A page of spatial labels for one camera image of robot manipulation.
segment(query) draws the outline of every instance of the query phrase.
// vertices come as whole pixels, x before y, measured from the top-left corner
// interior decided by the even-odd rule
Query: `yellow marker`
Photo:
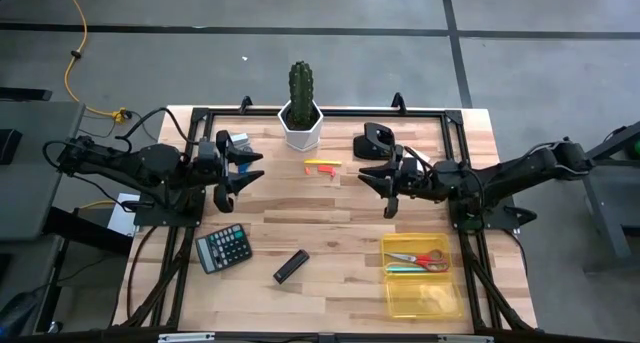
[[[340,161],[328,161],[323,159],[305,159],[304,164],[326,164],[326,165],[342,165]]]

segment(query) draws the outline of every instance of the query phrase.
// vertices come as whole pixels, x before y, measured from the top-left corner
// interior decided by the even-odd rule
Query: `yellow cable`
[[[113,204],[116,204],[116,203],[114,201],[103,200],[103,201],[97,201],[97,202],[85,204],[82,207],[80,207],[79,209],[87,209],[87,208],[91,208],[91,207],[95,207],[95,206],[99,206],[99,205],[107,205],[107,204],[113,205]]]
[[[87,20],[84,17],[84,13],[82,12],[82,8],[80,8],[80,4],[78,4],[78,1],[77,0],[72,0],[72,1],[73,1],[73,4],[76,6],[76,9],[78,10],[78,13],[80,14],[80,18],[82,18],[82,27],[83,27],[82,43],[80,43],[80,46],[78,46],[78,49],[75,50],[76,52],[78,52],[79,55],[81,55],[85,44],[87,44],[87,36],[88,36],[88,33],[87,33]],[[69,65],[67,66],[67,70],[64,72],[64,86],[65,86],[65,88],[67,88],[67,93],[69,93],[71,98],[76,102],[80,102],[80,99],[78,99],[78,97],[76,97],[76,95],[73,94],[73,91],[71,90],[71,87],[69,86],[69,75],[71,74],[71,70],[73,69],[73,66],[75,65],[77,60],[78,60],[78,58],[75,55],[71,57],[71,61],[69,61]],[[124,116],[122,115],[122,109],[123,108],[121,108],[120,110],[117,110],[117,111],[113,111],[113,112],[104,112],[104,111],[101,111],[101,110],[97,110],[95,108],[87,107],[87,110],[89,112],[92,112],[92,113],[97,114],[97,115],[111,117],[111,118],[115,119],[116,123],[123,123],[124,122]]]

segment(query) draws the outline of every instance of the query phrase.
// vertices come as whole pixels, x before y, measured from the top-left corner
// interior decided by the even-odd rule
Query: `scissors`
[[[397,254],[397,253],[385,253],[386,255],[400,259],[406,262],[418,265],[428,272],[444,272],[449,269],[444,253],[439,249],[434,249],[424,255],[409,255],[409,254]]]

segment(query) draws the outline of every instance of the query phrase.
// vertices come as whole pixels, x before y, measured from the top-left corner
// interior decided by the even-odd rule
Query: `potted cactus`
[[[313,100],[313,72],[309,64],[296,62],[289,72],[290,100],[278,113],[287,144],[306,152],[320,142],[323,115]]]

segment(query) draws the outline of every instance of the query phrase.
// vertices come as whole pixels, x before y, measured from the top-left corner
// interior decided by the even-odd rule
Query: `calculator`
[[[196,239],[196,247],[200,264],[207,274],[246,261],[253,255],[247,234],[240,224],[234,224]]]

